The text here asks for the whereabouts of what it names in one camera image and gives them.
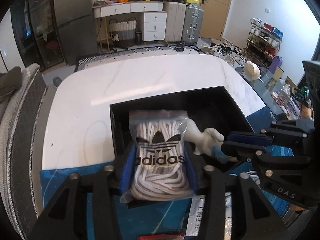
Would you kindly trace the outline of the person's right hand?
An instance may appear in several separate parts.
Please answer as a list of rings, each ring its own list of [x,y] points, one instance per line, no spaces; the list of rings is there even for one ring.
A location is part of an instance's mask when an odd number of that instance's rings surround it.
[[[313,119],[313,108],[311,104],[311,100],[308,100],[304,103],[301,103],[301,115],[302,119]]]

